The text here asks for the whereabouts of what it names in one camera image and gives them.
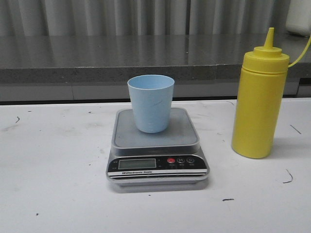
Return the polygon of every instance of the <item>light blue cup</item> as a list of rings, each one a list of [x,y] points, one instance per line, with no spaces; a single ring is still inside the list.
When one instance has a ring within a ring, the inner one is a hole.
[[[174,79],[164,75],[131,78],[128,89],[136,127],[145,133],[157,133],[169,125]]]

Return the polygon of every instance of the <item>yellow squeeze bottle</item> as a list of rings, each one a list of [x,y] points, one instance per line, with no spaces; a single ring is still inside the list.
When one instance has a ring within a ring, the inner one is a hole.
[[[287,76],[289,56],[273,47],[274,28],[264,46],[247,52],[241,70],[233,150],[249,158],[269,155]]]

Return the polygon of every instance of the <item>gray countertop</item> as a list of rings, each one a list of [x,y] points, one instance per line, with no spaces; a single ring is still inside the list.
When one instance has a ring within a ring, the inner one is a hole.
[[[264,34],[166,36],[0,37],[0,84],[124,83],[165,74],[177,83],[238,82],[245,52]],[[291,62],[307,38],[275,35]],[[311,53],[289,69],[288,80],[311,77]]]

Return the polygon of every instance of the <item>kitchen scale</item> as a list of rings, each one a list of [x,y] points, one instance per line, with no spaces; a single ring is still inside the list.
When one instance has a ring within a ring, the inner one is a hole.
[[[209,166],[199,136],[185,109],[172,108],[170,123],[159,133],[135,126],[132,109],[117,112],[107,178],[120,186],[197,183]]]

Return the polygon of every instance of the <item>table surface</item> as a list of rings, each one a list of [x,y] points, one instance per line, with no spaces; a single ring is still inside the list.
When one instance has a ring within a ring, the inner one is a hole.
[[[230,146],[235,100],[180,101],[208,182],[121,188],[105,170],[130,103],[0,107],[0,232],[310,232],[311,99],[284,99],[272,153]]]

